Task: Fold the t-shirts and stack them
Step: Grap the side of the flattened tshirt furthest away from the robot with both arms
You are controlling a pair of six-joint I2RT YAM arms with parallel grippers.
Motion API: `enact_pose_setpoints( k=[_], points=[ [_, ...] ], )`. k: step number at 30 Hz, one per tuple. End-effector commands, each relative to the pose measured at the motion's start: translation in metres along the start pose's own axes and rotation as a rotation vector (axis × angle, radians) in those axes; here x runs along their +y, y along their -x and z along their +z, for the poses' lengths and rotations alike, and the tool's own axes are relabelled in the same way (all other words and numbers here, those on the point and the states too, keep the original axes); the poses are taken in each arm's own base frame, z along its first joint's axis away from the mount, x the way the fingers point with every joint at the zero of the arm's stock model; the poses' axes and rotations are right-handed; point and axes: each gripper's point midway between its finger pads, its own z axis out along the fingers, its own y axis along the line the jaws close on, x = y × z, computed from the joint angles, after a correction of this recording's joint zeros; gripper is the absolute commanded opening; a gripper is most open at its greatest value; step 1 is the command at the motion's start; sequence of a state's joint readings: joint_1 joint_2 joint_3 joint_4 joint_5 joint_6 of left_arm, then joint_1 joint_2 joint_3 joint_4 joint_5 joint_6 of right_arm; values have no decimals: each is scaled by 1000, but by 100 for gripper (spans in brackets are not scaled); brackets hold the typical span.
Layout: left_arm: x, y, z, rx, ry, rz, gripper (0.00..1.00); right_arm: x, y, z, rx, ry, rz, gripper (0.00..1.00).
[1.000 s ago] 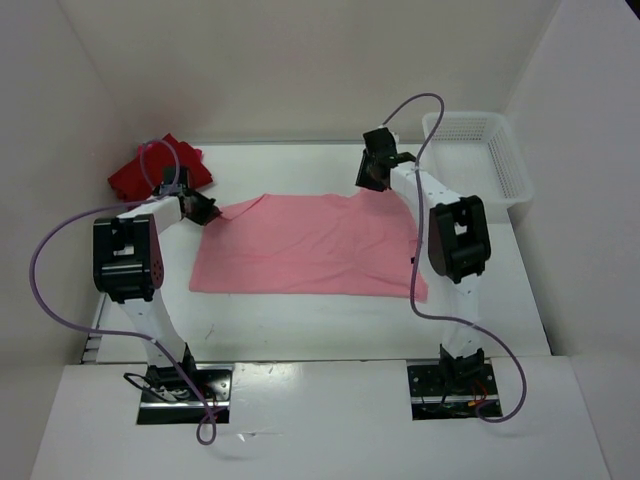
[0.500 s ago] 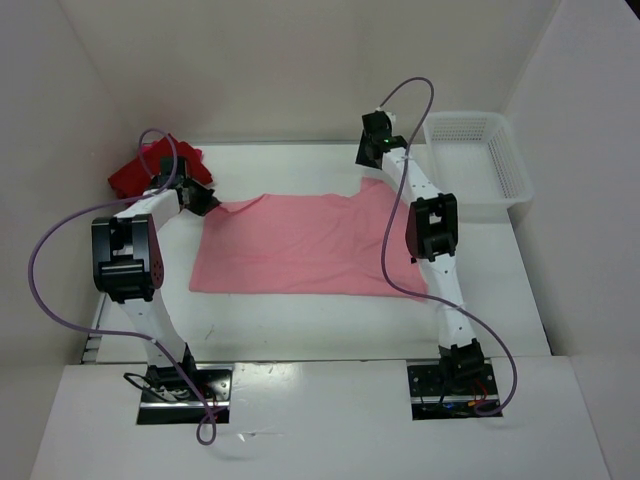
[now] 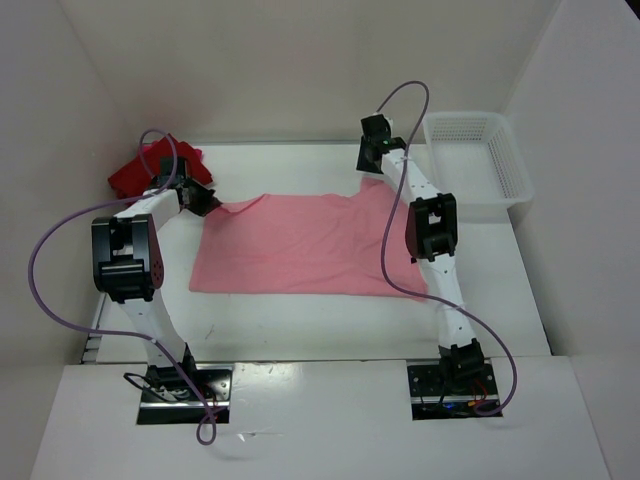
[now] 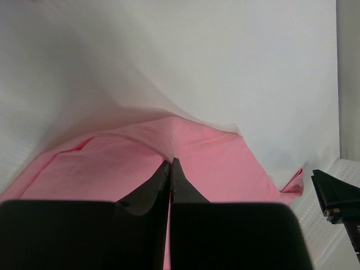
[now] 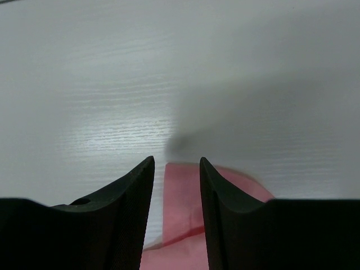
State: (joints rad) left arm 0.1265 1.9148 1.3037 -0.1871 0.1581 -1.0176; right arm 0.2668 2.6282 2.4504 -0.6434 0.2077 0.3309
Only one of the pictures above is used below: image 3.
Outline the light pink t shirt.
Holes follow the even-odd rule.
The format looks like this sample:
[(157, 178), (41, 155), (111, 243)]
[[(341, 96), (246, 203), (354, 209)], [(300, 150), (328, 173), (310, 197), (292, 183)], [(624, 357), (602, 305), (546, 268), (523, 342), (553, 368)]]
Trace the light pink t shirt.
[(189, 288), (208, 294), (403, 297), (428, 291), (405, 246), (404, 203), (364, 178), (352, 196), (264, 194), (204, 220)]

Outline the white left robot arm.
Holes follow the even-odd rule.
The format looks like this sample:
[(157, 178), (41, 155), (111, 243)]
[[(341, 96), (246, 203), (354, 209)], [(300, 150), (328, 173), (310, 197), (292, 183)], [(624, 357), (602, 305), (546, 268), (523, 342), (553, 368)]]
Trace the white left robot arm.
[(162, 298), (165, 267), (158, 231), (187, 210), (204, 217), (221, 206), (215, 191), (194, 179), (183, 157), (160, 160), (147, 198), (91, 225), (93, 279), (131, 320), (134, 333), (147, 342), (145, 381), (180, 400), (210, 394), (206, 378), (185, 340), (177, 333)]

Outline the dark red t shirt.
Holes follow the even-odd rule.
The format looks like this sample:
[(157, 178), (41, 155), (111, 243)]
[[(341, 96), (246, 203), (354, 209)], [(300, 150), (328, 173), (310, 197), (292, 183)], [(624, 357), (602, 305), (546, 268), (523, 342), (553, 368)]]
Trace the dark red t shirt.
[[(194, 148), (185, 141), (177, 141), (170, 136), (179, 157), (186, 159), (189, 173), (203, 185), (214, 182), (213, 175), (203, 164), (203, 151)], [(143, 153), (147, 167), (143, 166), (140, 155), (136, 157), (112, 174), (107, 182), (119, 199), (140, 196), (151, 185), (152, 178), (159, 173), (160, 159), (163, 157), (172, 158), (172, 150), (166, 138), (154, 141), (150, 145), (153, 148)]]

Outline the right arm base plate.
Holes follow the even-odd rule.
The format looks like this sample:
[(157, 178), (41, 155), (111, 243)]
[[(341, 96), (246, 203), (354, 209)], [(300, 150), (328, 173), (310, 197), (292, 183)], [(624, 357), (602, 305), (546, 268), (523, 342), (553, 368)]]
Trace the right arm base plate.
[(476, 408), (489, 411), (501, 404), (489, 362), (478, 377), (457, 384), (445, 383), (434, 360), (408, 362), (406, 369), (414, 421), (479, 418)]

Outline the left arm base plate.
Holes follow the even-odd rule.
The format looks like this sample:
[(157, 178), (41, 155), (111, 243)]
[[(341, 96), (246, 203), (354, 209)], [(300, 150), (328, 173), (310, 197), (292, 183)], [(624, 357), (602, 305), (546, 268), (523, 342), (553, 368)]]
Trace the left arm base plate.
[[(193, 371), (193, 382), (219, 424), (229, 422), (233, 371), (231, 364), (207, 363), (197, 364)], [(205, 416), (202, 402), (180, 376), (172, 384), (154, 379), (151, 369), (124, 377), (140, 391), (137, 425), (197, 425)]]

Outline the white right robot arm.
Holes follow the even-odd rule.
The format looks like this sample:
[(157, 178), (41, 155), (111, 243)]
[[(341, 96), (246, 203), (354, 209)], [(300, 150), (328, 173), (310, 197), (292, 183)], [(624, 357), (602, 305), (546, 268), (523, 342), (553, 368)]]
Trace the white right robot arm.
[(438, 315), (439, 382), (450, 393), (471, 386), (484, 368), (484, 354), (470, 319), (456, 274), (457, 203), (443, 193), (405, 156), (406, 143), (392, 135), (381, 113), (361, 120), (362, 135), (356, 169), (379, 175), (401, 195), (408, 212), (405, 245), (410, 259), (431, 282), (430, 294), (443, 307)]

